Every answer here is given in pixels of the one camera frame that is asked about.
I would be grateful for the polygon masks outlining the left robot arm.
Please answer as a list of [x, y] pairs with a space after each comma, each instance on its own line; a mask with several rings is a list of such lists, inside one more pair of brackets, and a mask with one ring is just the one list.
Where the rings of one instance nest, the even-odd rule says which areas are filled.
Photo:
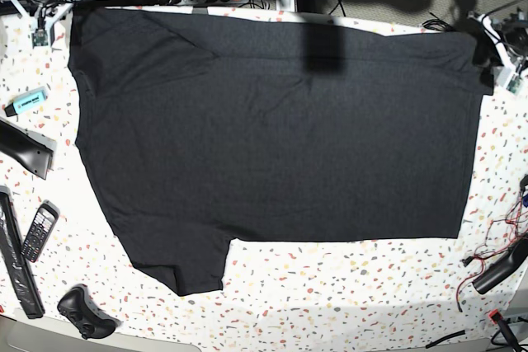
[[481, 28], [474, 62], [482, 67], [512, 68], [522, 74], [527, 69], [527, 17], [517, 9], [499, 21], [488, 15], [468, 12], [467, 17]]

